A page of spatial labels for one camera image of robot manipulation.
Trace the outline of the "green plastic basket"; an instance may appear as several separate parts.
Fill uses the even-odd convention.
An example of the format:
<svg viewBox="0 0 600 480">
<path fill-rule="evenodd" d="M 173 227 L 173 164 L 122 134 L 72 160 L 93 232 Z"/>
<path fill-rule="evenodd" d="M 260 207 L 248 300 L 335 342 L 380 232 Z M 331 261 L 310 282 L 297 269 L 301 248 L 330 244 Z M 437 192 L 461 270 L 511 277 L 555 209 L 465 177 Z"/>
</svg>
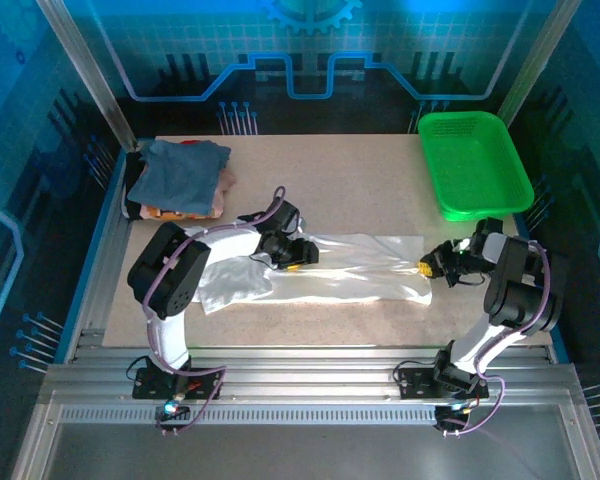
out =
<svg viewBox="0 0 600 480">
<path fill-rule="evenodd" d="M 521 213 L 534 190 L 504 122 L 484 111 L 425 115 L 418 134 L 443 218 L 451 222 Z"/>
</svg>

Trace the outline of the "white t-shirt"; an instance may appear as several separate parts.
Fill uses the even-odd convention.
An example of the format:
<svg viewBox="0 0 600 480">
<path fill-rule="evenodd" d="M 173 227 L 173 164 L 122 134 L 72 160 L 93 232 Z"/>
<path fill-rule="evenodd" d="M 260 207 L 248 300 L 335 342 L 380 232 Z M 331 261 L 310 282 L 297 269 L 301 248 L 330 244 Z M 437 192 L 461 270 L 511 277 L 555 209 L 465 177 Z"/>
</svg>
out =
<svg viewBox="0 0 600 480">
<path fill-rule="evenodd" d="M 256 251 L 261 234 L 253 227 L 208 233 L 211 248 L 193 301 L 209 315 L 233 304 L 349 304 L 378 300 L 428 306 L 430 281 L 418 270 L 421 236 L 362 233 L 298 236 L 316 245 L 315 264 L 279 269 Z"/>
</svg>

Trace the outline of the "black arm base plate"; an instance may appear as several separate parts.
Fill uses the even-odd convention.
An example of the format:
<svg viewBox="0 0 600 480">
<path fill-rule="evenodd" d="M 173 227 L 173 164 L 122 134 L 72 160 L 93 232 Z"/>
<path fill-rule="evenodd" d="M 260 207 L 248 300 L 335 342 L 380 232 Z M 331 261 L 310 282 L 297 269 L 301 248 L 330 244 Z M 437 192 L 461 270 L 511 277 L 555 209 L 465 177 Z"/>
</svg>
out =
<svg viewBox="0 0 600 480">
<path fill-rule="evenodd" d="M 486 400 L 489 388 L 475 375 L 460 379 L 439 373 L 432 365 L 413 362 L 398 364 L 392 379 L 399 389 L 401 400 L 468 401 Z"/>
<path fill-rule="evenodd" d="M 219 373 L 181 378 L 160 369 L 144 367 L 136 371 L 132 397 L 143 400 L 172 400 L 177 393 L 184 392 L 186 400 L 206 400 L 219 381 Z"/>
</svg>

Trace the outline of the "aluminium front frame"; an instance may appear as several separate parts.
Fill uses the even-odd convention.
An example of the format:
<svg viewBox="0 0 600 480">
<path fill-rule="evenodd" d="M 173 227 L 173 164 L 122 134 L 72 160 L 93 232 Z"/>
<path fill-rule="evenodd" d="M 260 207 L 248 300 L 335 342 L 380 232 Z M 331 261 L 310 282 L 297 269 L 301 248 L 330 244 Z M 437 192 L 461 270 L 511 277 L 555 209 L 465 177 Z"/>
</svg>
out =
<svg viewBox="0 0 600 480">
<path fill-rule="evenodd" d="M 67 359 L 47 368 L 11 479 L 42 480 L 61 425 L 148 424 L 157 404 L 135 400 L 128 379 L 138 348 L 81 341 Z M 228 374 L 203 420 L 238 425 L 390 425 L 423 423 L 435 400 L 402 399 L 392 377 L 405 361 L 421 367 L 431 348 L 377 346 L 208 347 L 192 352 L 197 367 Z M 515 345 L 489 367 L 506 383 L 503 406 L 555 406 L 578 474 L 600 480 L 600 437 L 576 369 L 550 345 Z"/>
</svg>

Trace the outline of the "orange t-shirt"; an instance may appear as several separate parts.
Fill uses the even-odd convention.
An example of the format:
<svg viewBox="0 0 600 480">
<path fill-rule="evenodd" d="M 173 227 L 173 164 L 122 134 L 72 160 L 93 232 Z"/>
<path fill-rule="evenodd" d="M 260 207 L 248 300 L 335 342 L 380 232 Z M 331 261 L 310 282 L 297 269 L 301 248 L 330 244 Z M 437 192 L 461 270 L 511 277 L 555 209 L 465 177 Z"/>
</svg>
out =
<svg viewBox="0 0 600 480">
<path fill-rule="evenodd" d="M 164 210 L 153 206 L 141 205 L 139 216 L 142 220 L 167 221 L 187 221 L 187 220 L 206 220 L 217 219 L 223 213 L 222 209 L 212 208 L 208 214 L 184 213 L 179 211 Z"/>
</svg>

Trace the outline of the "tan pink t-shirt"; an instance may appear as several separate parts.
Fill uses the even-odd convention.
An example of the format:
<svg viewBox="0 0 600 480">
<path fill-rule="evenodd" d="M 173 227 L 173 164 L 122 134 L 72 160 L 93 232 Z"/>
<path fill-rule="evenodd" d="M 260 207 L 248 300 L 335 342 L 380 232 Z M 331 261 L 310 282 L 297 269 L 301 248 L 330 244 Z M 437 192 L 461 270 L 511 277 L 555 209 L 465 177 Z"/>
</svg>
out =
<svg viewBox="0 0 600 480">
<path fill-rule="evenodd" d="M 236 183 L 236 176 L 228 169 L 222 169 L 218 176 L 218 182 L 214 191 L 210 216 L 214 219 L 220 218 L 224 212 L 226 195 Z"/>
</svg>

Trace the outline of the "aluminium side rail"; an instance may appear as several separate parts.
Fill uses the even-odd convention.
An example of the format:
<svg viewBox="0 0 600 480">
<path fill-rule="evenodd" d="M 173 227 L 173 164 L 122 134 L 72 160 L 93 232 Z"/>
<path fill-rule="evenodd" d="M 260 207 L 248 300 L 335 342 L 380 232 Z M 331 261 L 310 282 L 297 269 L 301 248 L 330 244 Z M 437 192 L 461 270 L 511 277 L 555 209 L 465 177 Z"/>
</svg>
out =
<svg viewBox="0 0 600 480">
<path fill-rule="evenodd" d="M 131 230 L 122 213 L 125 167 L 126 154 L 120 153 L 56 350 L 57 364 L 74 358 L 84 331 L 106 327 Z"/>
</svg>

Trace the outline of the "aluminium frame post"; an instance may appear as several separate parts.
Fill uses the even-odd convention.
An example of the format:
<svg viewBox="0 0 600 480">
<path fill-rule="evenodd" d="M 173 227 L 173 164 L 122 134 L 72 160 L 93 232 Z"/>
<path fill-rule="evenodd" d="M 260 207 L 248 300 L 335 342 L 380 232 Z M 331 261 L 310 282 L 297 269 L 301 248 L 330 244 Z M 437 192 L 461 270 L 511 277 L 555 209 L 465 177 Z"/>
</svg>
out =
<svg viewBox="0 0 600 480">
<path fill-rule="evenodd" d="M 498 110 L 497 116 L 507 127 L 513 124 L 582 1 L 556 0 Z"/>
<path fill-rule="evenodd" d="M 36 0 L 74 69 L 125 152 L 138 142 L 102 70 L 63 0 Z"/>
</svg>

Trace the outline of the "blue-grey t-shirt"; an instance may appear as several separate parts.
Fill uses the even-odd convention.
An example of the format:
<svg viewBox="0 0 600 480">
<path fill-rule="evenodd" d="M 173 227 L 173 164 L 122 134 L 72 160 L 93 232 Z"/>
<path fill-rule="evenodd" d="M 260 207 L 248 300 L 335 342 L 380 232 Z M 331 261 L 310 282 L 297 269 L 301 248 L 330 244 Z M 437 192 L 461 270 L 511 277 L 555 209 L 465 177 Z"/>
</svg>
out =
<svg viewBox="0 0 600 480">
<path fill-rule="evenodd" d="M 147 207 L 207 216 L 231 149 L 204 140 L 193 144 L 154 140 L 140 150 L 142 169 L 127 199 Z"/>
</svg>

